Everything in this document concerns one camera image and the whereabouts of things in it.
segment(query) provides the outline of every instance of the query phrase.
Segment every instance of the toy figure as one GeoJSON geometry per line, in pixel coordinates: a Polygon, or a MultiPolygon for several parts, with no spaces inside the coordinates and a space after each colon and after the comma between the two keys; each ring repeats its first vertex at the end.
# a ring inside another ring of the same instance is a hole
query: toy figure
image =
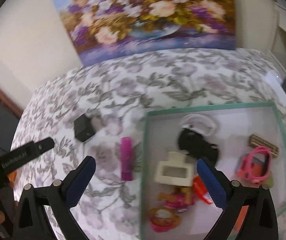
{"type": "Polygon", "coordinates": [[[182,213],[188,210],[188,206],[194,205],[195,196],[191,187],[176,186],[172,194],[159,193],[158,200],[166,200],[164,206],[168,209],[176,209],[182,213]]]}

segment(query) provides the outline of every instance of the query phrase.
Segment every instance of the pink bottle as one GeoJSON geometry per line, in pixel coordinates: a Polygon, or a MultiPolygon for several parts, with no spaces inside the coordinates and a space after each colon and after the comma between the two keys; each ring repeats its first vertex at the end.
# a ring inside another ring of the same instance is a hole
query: pink bottle
{"type": "Polygon", "coordinates": [[[130,181],[133,180],[132,170],[134,153],[132,150],[132,140],[131,137],[121,138],[121,180],[130,181]]]}

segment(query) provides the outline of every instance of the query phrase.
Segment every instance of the gray floral pattern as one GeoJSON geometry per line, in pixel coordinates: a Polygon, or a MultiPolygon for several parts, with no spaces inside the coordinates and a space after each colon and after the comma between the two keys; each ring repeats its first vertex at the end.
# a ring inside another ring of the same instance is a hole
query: gray floral pattern
{"type": "MultiPolygon", "coordinates": [[[[108,60],[76,68],[39,87],[19,122],[12,148],[51,136],[55,147],[18,171],[15,198],[23,186],[48,186],[63,179],[86,155],[97,170],[72,214],[91,240],[139,237],[142,123],[147,111],[197,105],[270,101],[279,105],[262,77],[273,65],[248,49],[173,49],[108,60]],[[85,113],[97,124],[83,144],[74,139],[73,120],[85,113]],[[131,136],[137,154],[135,180],[120,180],[120,138],[131,136]]],[[[47,214],[64,239],[50,208],[47,214]]],[[[286,240],[286,212],[278,218],[286,240]]]]}

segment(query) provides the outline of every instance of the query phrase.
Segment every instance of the green-rimmed box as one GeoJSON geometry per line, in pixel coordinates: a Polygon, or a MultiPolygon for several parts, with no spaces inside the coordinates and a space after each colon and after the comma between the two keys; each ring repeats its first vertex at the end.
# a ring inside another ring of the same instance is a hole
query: green-rimmed box
{"type": "Polygon", "coordinates": [[[170,193],[171,186],[154,182],[158,161],[167,160],[166,150],[177,148],[181,131],[180,120],[191,113],[205,114],[217,124],[217,131],[207,141],[219,146],[216,168],[229,179],[234,178],[239,159],[246,153],[249,136],[253,133],[277,145],[279,156],[272,160],[274,187],[271,193],[277,216],[286,211],[286,130],[274,103],[241,103],[195,106],[151,111],[146,115],[143,144],[143,175],[141,182],[141,240],[203,239],[221,210],[197,201],[188,212],[181,214],[182,224],[166,233],[155,233],[149,226],[148,210],[161,207],[159,191],[170,193]]]}

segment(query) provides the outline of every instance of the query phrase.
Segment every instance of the canvas painting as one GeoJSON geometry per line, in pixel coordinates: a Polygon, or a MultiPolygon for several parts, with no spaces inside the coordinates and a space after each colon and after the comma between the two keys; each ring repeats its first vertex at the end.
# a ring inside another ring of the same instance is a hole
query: canvas painting
{"type": "Polygon", "coordinates": [[[160,49],[235,49],[234,0],[53,0],[84,66],[160,49]]]}

